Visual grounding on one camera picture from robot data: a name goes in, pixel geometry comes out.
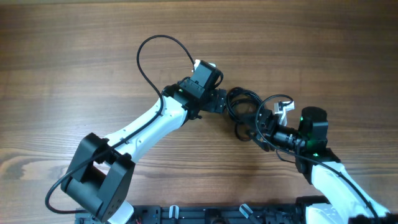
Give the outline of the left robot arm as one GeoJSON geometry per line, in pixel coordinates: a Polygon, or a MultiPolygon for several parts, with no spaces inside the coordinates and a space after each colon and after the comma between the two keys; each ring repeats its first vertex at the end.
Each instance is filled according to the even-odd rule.
{"type": "Polygon", "coordinates": [[[88,134],[77,147],[61,190],[98,222],[128,223],[134,207],[126,196],[136,164],[168,133],[198,119],[200,111],[222,113],[222,78],[214,64],[196,60],[191,77],[165,87],[155,105],[132,123],[103,138],[88,134]]]}

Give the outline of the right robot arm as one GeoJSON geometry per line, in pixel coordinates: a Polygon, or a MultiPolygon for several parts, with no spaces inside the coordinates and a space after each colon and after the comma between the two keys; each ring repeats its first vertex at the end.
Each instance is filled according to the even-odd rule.
{"type": "Polygon", "coordinates": [[[397,223],[397,214],[373,200],[327,146],[325,110],[304,108],[298,129],[285,127],[280,116],[267,109],[244,115],[242,121],[263,150],[294,156],[297,170],[323,194],[302,202],[305,223],[397,223]]]}

